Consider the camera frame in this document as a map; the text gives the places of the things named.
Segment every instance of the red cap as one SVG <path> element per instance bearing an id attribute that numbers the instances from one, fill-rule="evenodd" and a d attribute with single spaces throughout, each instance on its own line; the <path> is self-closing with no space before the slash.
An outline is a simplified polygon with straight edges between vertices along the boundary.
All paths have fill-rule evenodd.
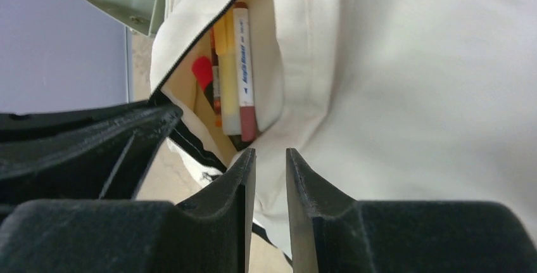
<path id="1" fill-rule="evenodd" d="M 203 91 L 213 82 L 213 65 L 206 56 L 200 56 L 192 64 L 192 72 L 198 80 L 198 84 Z"/>

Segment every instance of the zipper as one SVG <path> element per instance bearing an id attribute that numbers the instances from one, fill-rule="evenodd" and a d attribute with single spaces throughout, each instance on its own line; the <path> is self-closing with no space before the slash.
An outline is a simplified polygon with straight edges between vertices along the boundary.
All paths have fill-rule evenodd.
<path id="1" fill-rule="evenodd" d="M 158 106 L 171 102 L 171 100 L 168 99 L 168 97 L 166 97 L 166 95 L 164 95 L 160 91 L 160 89 L 170 78 L 174 70 L 179 66 L 179 63 L 184 60 L 187 53 L 190 52 L 190 50 L 192 50 L 192 48 L 199 42 L 201 37 L 205 35 L 211 29 L 211 27 L 213 27 L 214 24 L 225 15 L 225 13 L 233 6 L 235 1 L 237 0 L 229 0 L 229 2 L 225 5 L 222 11 L 215 18 L 213 18 L 213 20 L 211 20 L 207 24 L 207 26 L 205 26 L 205 28 L 196 36 L 196 38 L 194 38 L 190 45 L 188 45 L 187 49 L 179 56 L 171 69 L 166 73 L 166 76 L 164 76 L 164 78 L 160 80 L 160 83 L 157 85 L 155 92 L 150 95 L 148 99 L 149 105 Z M 203 143 L 198 139 L 198 137 L 192 134 L 190 130 L 188 130 L 186 125 L 181 122 L 177 127 L 170 134 L 170 138 L 177 144 L 177 146 L 181 150 L 191 155 L 200 164 L 206 167 L 217 168 L 219 171 L 221 171 L 221 173 L 225 173 L 227 167 L 218 159 L 218 157 L 215 156 L 215 154 L 210 151 L 206 151 L 203 148 Z"/>

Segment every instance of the white pouch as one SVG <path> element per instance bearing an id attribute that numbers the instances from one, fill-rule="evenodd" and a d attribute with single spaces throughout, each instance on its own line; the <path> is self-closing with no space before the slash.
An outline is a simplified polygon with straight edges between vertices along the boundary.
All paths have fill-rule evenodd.
<path id="1" fill-rule="evenodd" d="M 236 152 L 190 64 L 235 0 L 178 0 L 151 97 L 202 185 Z M 537 0 L 243 0 L 258 125 L 254 216 L 291 255 L 285 149 L 358 200 L 490 200 L 537 234 Z"/>

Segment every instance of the white cloth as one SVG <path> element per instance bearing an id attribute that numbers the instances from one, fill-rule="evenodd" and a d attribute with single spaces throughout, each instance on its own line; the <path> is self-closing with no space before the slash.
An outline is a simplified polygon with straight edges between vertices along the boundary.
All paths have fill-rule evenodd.
<path id="1" fill-rule="evenodd" d="M 153 88 L 227 2 L 175 2 Z M 274 14 L 284 101 L 253 147 L 276 246 L 291 254 L 289 147 L 357 200 L 499 201 L 535 238 L 537 0 L 274 0 Z"/>

